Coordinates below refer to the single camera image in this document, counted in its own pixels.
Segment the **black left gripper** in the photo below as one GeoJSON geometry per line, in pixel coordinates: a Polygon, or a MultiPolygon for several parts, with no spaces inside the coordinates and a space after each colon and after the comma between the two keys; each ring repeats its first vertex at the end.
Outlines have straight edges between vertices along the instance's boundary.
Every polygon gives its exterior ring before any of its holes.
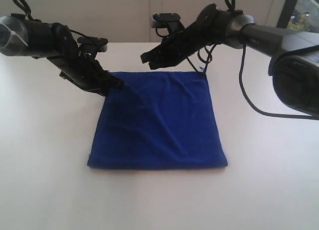
{"type": "Polygon", "coordinates": [[[83,53],[65,25],[51,27],[57,56],[49,61],[60,69],[60,77],[83,91],[107,95],[111,88],[122,89],[124,81],[104,70],[93,57],[83,53]]]}

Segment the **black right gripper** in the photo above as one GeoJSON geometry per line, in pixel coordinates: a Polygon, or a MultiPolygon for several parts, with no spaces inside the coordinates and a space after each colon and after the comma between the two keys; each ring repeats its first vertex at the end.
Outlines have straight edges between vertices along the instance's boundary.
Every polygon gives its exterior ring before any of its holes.
{"type": "Polygon", "coordinates": [[[217,5],[206,6],[190,26],[162,41],[156,49],[141,54],[142,63],[154,64],[154,69],[179,65],[220,35],[215,24],[221,14],[217,5]]]}

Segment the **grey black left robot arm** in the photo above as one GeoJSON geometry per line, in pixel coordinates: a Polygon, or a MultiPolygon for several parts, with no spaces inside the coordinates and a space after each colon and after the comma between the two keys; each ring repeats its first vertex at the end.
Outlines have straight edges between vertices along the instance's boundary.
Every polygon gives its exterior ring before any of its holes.
{"type": "Polygon", "coordinates": [[[5,56],[45,58],[60,70],[60,77],[83,91],[106,97],[112,88],[121,89],[123,80],[104,70],[96,59],[107,51],[108,40],[81,34],[60,23],[27,20],[20,14],[0,19],[0,52],[5,56]]]}

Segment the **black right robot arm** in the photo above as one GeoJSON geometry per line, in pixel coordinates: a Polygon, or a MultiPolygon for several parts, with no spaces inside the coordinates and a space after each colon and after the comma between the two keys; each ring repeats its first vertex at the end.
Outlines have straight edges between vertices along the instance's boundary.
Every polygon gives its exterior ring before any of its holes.
{"type": "Polygon", "coordinates": [[[209,45],[252,49],[270,57],[268,74],[274,91],[297,119],[319,118],[319,36],[317,33],[258,25],[240,10],[206,6],[196,21],[183,27],[179,17],[155,14],[153,28],[167,28],[168,36],[141,55],[150,69],[174,67],[209,45]]]}

